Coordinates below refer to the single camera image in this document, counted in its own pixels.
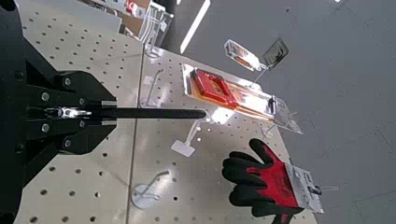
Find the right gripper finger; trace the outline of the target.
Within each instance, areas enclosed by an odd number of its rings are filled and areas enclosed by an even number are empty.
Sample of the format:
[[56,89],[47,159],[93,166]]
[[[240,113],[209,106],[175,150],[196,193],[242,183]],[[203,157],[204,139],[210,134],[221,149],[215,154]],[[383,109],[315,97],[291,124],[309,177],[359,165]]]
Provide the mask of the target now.
[[117,98],[91,73],[62,71],[53,77],[41,74],[28,78],[29,105],[42,107],[101,107],[117,104]]
[[38,151],[57,154],[91,153],[117,127],[87,119],[36,119],[27,121],[27,143]]

